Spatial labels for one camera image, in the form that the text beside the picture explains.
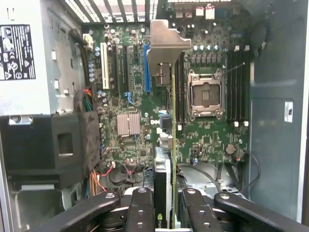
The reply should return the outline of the green motherboard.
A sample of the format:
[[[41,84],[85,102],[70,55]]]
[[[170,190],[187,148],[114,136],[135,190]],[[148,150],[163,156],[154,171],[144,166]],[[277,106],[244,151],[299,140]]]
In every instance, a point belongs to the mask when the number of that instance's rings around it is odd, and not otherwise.
[[[176,131],[177,161],[179,163],[235,163],[242,162],[248,149],[249,129],[234,127],[226,120],[201,117],[191,121],[187,111],[187,77],[196,73],[227,70],[227,53],[249,46],[250,14],[240,0],[79,0],[83,6],[84,33],[92,35],[93,50],[88,50],[90,86],[85,90],[81,107],[98,114],[101,157],[108,165],[125,165],[130,170],[146,164],[159,146],[159,117],[167,113],[169,93],[156,85],[151,76],[151,92],[145,91],[144,48],[150,43],[151,20],[167,20],[184,39],[191,40],[184,50],[185,126]],[[100,43],[108,46],[110,89],[102,88]],[[139,49],[139,59],[133,58],[133,44]],[[114,91],[112,46],[117,47],[119,95]],[[134,105],[124,97],[123,46],[128,49],[129,92]],[[140,115],[140,134],[118,136],[118,114]],[[225,153],[225,146],[233,144],[236,152]]]

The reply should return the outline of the silver chipset heatsink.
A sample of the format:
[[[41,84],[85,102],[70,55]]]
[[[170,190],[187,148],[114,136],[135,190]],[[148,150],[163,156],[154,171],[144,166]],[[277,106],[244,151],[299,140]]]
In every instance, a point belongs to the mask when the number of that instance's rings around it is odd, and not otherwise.
[[[118,136],[130,136],[140,134],[140,115],[118,114],[117,115],[117,133]]]

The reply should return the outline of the metal CPU socket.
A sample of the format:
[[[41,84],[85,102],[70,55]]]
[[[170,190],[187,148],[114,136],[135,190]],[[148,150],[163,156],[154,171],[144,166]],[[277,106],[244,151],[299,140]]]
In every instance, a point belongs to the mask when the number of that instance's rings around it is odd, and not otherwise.
[[[221,69],[214,73],[196,73],[187,77],[187,111],[191,121],[201,117],[221,120],[225,113],[225,79]]]

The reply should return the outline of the black RAM slot bank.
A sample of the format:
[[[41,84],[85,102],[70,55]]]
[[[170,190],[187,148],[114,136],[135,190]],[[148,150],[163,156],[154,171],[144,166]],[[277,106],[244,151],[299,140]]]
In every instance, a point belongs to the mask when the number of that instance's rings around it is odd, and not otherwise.
[[[180,54],[175,65],[176,122],[177,130],[181,131],[185,126],[184,52]]]
[[[227,53],[227,70],[246,64],[226,73],[226,120],[234,127],[249,125],[249,79],[251,52],[247,45],[235,48]]]

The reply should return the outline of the black plastic fan shroud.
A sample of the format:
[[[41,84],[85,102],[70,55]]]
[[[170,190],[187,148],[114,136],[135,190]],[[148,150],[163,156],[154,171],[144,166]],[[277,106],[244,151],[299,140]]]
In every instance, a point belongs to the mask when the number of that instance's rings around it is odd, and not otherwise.
[[[98,115],[0,117],[4,165],[14,190],[24,185],[66,189],[83,181],[99,162]]]

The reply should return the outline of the white barcode sticker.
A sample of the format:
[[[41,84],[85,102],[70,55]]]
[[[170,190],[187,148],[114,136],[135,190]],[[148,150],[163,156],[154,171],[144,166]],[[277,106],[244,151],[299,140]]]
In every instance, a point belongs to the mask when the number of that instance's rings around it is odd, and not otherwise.
[[[284,104],[284,121],[288,123],[293,122],[293,107],[294,103],[292,101],[286,101]]]

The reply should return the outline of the blue expansion slot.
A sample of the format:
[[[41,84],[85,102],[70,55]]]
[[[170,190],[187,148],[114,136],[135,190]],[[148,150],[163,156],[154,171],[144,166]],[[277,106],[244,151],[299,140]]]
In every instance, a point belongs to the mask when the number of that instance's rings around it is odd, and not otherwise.
[[[147,60],[147,51],[149,49],[149,45],[145,44],[143,46],[143,48],[144,48],[144,75],[145,75],[144,83],[145,83],[145,91],[147,93],[150,93],[151,92],[151,75],[150,75],[149,64],[148,64],[148,60]]]

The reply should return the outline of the long black expansion slot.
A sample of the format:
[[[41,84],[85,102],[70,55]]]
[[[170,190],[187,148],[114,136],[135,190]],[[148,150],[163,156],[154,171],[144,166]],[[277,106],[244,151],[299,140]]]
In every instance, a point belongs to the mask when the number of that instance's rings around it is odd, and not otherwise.
[[[113,74],[114,74],[114,91],[119,95],[119,72],[118,72],[118,56],[116,45],[112,46],[112,61],[113,61]]]
[[[128,49],[126,45],[123,46],[123,80],[125,91],[129,92]]]

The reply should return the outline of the thin socket locking lever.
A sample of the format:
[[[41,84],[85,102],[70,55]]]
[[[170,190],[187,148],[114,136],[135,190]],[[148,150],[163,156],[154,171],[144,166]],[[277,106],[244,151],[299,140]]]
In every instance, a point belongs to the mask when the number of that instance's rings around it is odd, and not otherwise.
[[[233,67],[233,68],[231,68],[231,69],[229,69],[229,70],[224,71],[222,74],[226,74],[226,73],[229,73],[229,72],[231,72],[231,71],[233,71],[233,70],[236,70],[236,69],[238,69],[238,68],[244,66],[245,64],[246,64],[246,63],[243,62],[243,63],[241,63],[240,65],[237,65],[237,66],[235,66],[235,67]]]

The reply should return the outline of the white expansion slot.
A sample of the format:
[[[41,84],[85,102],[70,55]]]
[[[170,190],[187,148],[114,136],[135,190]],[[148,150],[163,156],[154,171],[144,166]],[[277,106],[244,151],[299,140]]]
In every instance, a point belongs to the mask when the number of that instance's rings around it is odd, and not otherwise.
[[[100,51],[101,51],[101,69],[102,69],[102,88],[110,89],[108,46],[106,43],[100,43]]]

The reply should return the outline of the black open PC case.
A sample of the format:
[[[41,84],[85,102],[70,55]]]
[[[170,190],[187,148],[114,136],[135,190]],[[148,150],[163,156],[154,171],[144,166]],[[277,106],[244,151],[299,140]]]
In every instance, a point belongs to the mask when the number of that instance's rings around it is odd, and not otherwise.
[[[73,97],[81,107],[90,86],[88,50],[83,41],[83,6],[59,0],[80,23],[70,32],[81,53],[85,86]],[[227,191],[309,227],[309,0],[240,0],[250,14],[248,149],[242,162],[179,163],[189,187],[213,198]],[[284,121],[284,104],[293,102],[293,122]],[[0,232],[28,232],[52,217],[103,192],[124,197],[143,185],[143,171],[154,168],[154,149],[145,165],[99,162],[83,181],[69,188],[24,185],[14,190],[5,171],[0,133]],[[192,232],[177,218],[175,228],[154,232]]]

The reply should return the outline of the grey power supply unit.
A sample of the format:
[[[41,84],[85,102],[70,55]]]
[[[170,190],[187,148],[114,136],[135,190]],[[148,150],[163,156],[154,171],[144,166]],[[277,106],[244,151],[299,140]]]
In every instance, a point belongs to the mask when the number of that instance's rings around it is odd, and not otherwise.
[[[80,29],[59,0],[0,0],[0,116],[73,111],[85,86],[70,34]]]

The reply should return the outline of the white power connector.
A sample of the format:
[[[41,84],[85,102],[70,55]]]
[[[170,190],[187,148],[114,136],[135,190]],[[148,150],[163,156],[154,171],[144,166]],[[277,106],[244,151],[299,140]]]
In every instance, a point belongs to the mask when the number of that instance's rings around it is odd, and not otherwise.
[[[85,42],[85,47],[87,48],[87,50],[93,50],[93,38],[92,35],[89,33],[84,33],[83,34],[83,41]]]

